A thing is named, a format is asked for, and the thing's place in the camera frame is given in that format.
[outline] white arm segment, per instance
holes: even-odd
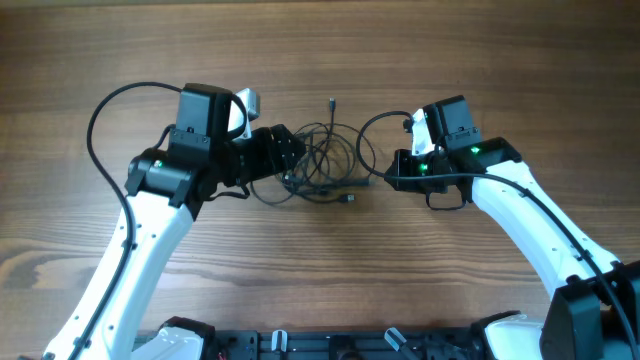
[[[613,270],[611,262],[618,261],[582,232],[536,183],[524,162],[503,162],[487,168],[497,175],[528,188],[571,231],[603,273]],[[567,237],[531,199],[521,197],[514,188],[490,179],[473,180],[472,197],[476,205],[489,214],[511,237],[540,276],[550,297],[555,289],[567,284],[566,279],[577,275],[588,279],[595,274]]]
[[[79,359],[129,359],[140,321],[169,256],[187,234],[193,218],[189,209],[169,206],[164,196],[139,192],[127,197],[137,225],[135,243],[125,270],[114,289],[105,310],[98,320],[91,344]],[[51,340],[45,353],[56,359],[67,359],[73,351],[74,339],[80,337],[89,318],[95,312],[122,256],[122,243],[127,229],[124,212],[115,233],[100,260],[80,303],[62,328]],[[199,358],[200,347],[197,347]]]

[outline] table surface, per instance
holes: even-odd
[[[0,13],[0,357],[36,355],[71,315],[119,204],[87,155],[98,102],[155,80],[255,89],[254,126],[360,127],[464,94],[547,193],[623,261],[640,258],[640,9],[625,2],[260,3]],[[175,121],[177,97],[133,90],[94,143],[119,184]],[[379,169],[410,146],[401,119],[368,133]],[[258,184],[279,196],[273,179]],[[474,205],[432,212],[381,180],[352,204],[206,204],[142,323],[219,329],[464,325],[519,309],[544,317],[532,267]]]

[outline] cable connector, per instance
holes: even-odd
[[[356,201],[356,196],[353,194],[343,194],[338,198],[338,202],[350,203]]]

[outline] wooden tabletop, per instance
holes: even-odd
[[[94,107],[143,80],[255,89],[254,126],[374,115],[464,94],[547,193],[625,262],[640,258],[640,9],[486,0],[85,7],[0,14],[0,358],[37,355],[80,299],[120,206],[87,155]],[[178,98],[133,90],[95,130],[119,184],[175,121]],[[368,133],[378,169],[410,146],[401,119]],[[264,196],[281,195],[274,179]],[[532,267],[474,205],[432,212],[384,181],[352,204],[255,197],[206,204],[144,317],[219,329],[465,325],[544,317]]]

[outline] wooden table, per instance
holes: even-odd
[[[119,204],[91,164],[97,103],[135,81],[262,96],[255,126],[360,127],[464,94],[485,138],[504,136],[540,184],[623,261],[640,258],[640,21],[624,2],[487,0],[58,8],[0,17],[0,357],[37,355],[71,314]],[[118,183],[175,121],[177,97],[124,94],[95,146]],[[379,169],[410,146],[401,119],[368,134]],[[273,179],[260,189],[281,193]],[[548,296],[475,206],[431,212],[383,181],[355,203],[251,198],[205,205],[142,328],[173,315],[219,329],[462,325]]]

